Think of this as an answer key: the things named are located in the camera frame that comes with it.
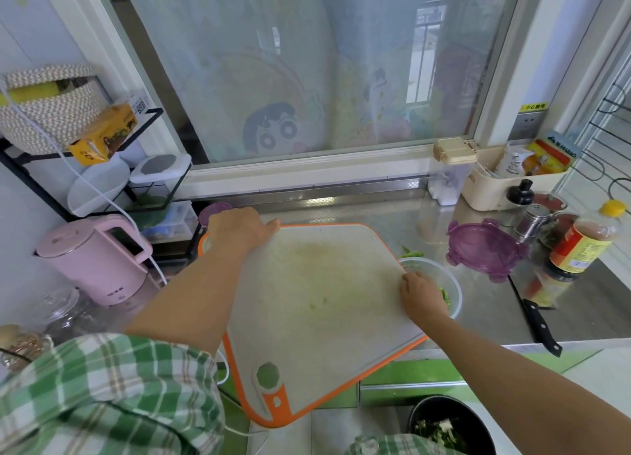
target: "hand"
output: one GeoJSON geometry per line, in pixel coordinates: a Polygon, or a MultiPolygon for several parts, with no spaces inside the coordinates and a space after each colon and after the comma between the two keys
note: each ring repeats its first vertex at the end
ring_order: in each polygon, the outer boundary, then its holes
{"type": "Polygon", "coordinates": [[[263,224],[254,208],[232,209],[210,216],[208,237],[213,246],[225,246],[246,255],[265,244],[280,229],[280,219],[263,224]]]}
{"type": "Polygon", "coordinates": [[[401,301],[405,313],[423,331],[423,326],[431,319],[449,317],[442,292],[430,277],[420,272],[403,275],[401,301]]]}

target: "knife handle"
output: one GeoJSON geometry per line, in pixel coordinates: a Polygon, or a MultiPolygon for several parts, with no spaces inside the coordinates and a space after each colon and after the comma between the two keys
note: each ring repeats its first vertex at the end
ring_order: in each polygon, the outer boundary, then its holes
{"type": "Polygon", "coordinates": [[[530,323],[530,327],[532,328],[537,340],[541,342],[546,349],[548,349],[549,353],[557,357],[561,357],[563,347],[561,347],[561,345],[557,343],[552,336],[548,324],[539,313],[539,305],[528,299],[522,299],[522,303],[524,305],[524,310],[526,312],[528,322],[530,323]]]}

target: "cartoon print curtain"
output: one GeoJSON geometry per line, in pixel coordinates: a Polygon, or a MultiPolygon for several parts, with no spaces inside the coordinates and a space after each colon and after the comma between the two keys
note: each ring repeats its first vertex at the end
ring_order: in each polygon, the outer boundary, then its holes
{"type": "Polygon", "coordinates": [[[211,162],[466,134],[507,3],[130,1],[211,162]]]}

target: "woven basket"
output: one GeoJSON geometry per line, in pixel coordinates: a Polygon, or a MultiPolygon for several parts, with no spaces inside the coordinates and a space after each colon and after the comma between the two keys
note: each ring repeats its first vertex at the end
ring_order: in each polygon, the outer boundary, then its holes
{"type": "MultiPolygon", "coordinates": [[[[69,80],[93,76],[87,65],[48,65],[4,75],[8,88],[21,88],[47,81],[69,80]]],[[[107,106],[99,84],[92,78],[87,84],[50,98],[32,100],[18,105],[26,115],[46,130],[66,149],[82,135],[87,124],[94,121],[107,106]]],[[[30,155],[50,155],[55,149],[10,106],[0,107],[0,132],[14,146],[30,155]]]]}

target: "black pot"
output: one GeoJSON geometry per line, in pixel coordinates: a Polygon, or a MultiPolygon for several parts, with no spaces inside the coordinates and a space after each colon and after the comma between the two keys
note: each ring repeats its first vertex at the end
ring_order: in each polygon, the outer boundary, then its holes
{"type": "Polygon", "coordinates": [[[495,455],[491,434],[474,411],[447,395],[428,395],[416,404],[408,419],[408,433],[414,434],[419,420],[437,422],[450,419],[454,431],[467,443],[467,455],[495,455]]]}

